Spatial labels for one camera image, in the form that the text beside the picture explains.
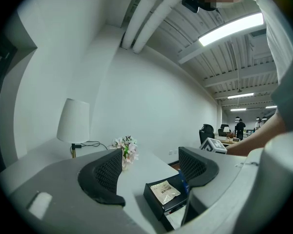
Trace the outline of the pink white flower bouquet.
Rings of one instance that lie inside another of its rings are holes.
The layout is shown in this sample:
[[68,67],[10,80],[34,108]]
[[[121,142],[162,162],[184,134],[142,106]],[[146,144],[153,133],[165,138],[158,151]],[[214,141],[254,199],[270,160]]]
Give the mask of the pink white flower bouquet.
[[122,171],[126,171],[135,160],[139,159],[137,141],[132,136],[115,138],[110,147],[122,150]]

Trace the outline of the light wooden desk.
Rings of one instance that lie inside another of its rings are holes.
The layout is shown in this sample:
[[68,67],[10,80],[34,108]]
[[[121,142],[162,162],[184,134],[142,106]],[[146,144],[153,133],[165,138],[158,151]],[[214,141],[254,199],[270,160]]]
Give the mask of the light wooden desk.
[[240,141],[239,138],[229,138],[226,136],[219,136],[219,135],[216,135],[215,139],[219,140],[224,146],[229,146],[229,145],[238,143]]

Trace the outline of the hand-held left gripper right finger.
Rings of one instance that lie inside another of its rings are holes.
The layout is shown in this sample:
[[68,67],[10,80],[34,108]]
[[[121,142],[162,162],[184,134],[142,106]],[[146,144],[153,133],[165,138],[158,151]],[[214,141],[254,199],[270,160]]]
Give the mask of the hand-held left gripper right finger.
[[202,187],[211,182],[219,173],[219,166],[186,147],[179,147],[179,166],[190,188]]

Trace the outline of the white ceiling duct pipe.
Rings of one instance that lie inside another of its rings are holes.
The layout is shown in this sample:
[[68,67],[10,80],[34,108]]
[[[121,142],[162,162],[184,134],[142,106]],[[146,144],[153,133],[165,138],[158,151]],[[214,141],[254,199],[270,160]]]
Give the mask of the white ceiling duct pipe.
[[160,5],[152,13],[144,27],[142,28],[139,36],[137,37],[132,51],[139,54],[147,41],[150,39],[155,30],[164,21],[164,19],[169,15],[174,6],[178,4],[181,0],[163,0]]
[[151,8],[155,5],[156,1],[157,0],[140,0],[126,29],[122,42],[122,48],[127,50],[131,47],[138,30],[142,26],[145,18],[147,17]]

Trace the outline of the person's white shirt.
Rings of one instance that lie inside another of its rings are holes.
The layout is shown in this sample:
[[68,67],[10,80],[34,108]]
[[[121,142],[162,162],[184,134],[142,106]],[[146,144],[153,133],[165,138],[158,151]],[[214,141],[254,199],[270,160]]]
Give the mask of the person's white shirt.
[[267,40],[274,59],[278,88],[272,94],[276,112],[266,130],[293,131],[293,25],[285,15],[291,0],[256,0],[267,25]]

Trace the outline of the black office chair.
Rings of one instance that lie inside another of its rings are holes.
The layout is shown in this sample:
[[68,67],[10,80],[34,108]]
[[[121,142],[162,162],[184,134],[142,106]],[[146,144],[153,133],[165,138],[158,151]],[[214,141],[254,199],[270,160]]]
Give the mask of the black office chair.
[[203,124],[203,127],[201,130],[199,130],[199,137],[201,144],[204,143],[204,141],[209,137],[209,138],[215,138],[214,134],[214,128],[209,125],[209,124]]

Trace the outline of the black drawer box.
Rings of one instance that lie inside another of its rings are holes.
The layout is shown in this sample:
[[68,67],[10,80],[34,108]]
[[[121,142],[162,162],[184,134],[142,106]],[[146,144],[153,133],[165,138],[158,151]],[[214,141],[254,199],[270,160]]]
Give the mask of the black drawer box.
[[[168,202],[165,205],[162,205],[160,201],[157,199],[155,194],[151,191],[151,186],[156,185],[160,182],[168,181],[168,183],[177,189],[181,194],[174,197],[173,200]],[[170,221],[167,219],[166,215],[172,214],[173,212],[181,209],[182,207],[186,206],[187,203],[187,193],[181,181],[179,175],[174,175],[172,177],[168,177],[167,179],[162,179],[152,183],[146,183],[144,189],[144,198],[146,199],[149,207],[151,208],[152,212],[156,216],[157,220],[159,220],[164,228],[169,232],[179,227],[174,228]]]

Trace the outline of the person's right forearm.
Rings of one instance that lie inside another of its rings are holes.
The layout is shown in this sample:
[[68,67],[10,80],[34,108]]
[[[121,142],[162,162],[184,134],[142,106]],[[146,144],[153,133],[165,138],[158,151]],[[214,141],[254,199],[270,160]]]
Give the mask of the person's right forearm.
[[275,114],[258,130],[248,138],[227,147],[227,155],[248,156],[258,148],[263,148],[274,137],[287,131],[281,114],[276,110]]

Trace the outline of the white table lamp brass base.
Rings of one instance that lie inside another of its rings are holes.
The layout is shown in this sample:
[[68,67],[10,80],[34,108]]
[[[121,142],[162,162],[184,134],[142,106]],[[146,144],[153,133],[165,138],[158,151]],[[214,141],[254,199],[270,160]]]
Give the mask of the white table lamp brass base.
[[89,103],[67,98],[57,129],[57,139],[71,144],[72,158],[76,157],[76,144],[90,140]]

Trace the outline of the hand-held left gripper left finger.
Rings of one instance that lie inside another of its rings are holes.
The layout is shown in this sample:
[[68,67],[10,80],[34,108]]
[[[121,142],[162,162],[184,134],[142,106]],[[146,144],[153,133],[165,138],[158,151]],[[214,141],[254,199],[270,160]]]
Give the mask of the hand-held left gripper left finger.
[[85,194],[97,203],[124,207],[125,199],[117,195],[122,158],[122,150],[116,149],[85,165],[78,174],[79,186]]

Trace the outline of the white plastic sachet packet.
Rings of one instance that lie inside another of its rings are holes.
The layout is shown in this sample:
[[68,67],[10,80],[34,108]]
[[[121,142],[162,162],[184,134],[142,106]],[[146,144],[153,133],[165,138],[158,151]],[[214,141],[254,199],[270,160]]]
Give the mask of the white plastic sachet packet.
[[181,194],[167,180],[150,186],[150,189],[162,205],[167,204]]

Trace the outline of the blue plastic packet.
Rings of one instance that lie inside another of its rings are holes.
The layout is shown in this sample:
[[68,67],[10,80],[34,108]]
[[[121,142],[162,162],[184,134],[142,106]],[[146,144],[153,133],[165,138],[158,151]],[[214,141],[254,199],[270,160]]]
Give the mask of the blue plastic packet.
[[181,182],[182,182],[182,184],[183,184],[183,187],[184,187],[184,189],[185,189],[186,194],[189,194],[189,185],[188,185],[188,183],[186,182],[185,176],[183,175],[181,169],[178,169],[178,173],[179,173],[179,176],[180,176],[180,178],[181,178]]

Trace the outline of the long ceiling light panel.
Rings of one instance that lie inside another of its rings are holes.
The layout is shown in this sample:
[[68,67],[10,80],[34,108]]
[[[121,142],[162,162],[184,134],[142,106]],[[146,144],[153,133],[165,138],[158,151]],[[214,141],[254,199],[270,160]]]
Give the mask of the long ceiling light panel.
[[205,34],[200,37],[198,41],[203,45],[207,46],[215,41],[230,36],[240,31],[244,31],[253,27],[261,26],[264,24],[263,14],[253,14],[233,22],[224,24],[223,26]]

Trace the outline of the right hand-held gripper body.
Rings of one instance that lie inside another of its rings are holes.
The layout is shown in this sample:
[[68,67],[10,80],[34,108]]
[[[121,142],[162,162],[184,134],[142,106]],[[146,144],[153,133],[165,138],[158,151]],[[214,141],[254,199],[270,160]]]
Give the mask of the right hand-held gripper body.
[[200,150],[207,151],[207,152],[214,152],[220,154],[226,154],[227,149],[221,143],[221,141],[213,138],[206,138],[206,140],[201,144]]

